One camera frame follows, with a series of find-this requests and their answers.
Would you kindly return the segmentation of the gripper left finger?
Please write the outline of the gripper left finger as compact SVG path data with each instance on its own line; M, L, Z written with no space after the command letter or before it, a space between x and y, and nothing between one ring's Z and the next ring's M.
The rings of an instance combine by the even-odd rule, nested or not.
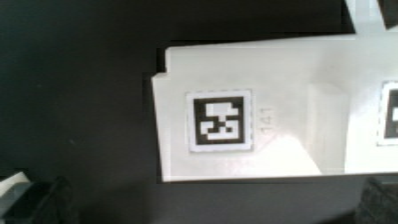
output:
M63 177L30 181L22 172L0 176L0 224L78 224L72 188Z

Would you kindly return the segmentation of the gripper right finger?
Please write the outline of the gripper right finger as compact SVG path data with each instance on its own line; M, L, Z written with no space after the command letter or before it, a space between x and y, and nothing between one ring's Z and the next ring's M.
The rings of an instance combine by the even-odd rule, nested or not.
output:
M353 220L355 224L398 224L398 182L365 179Z

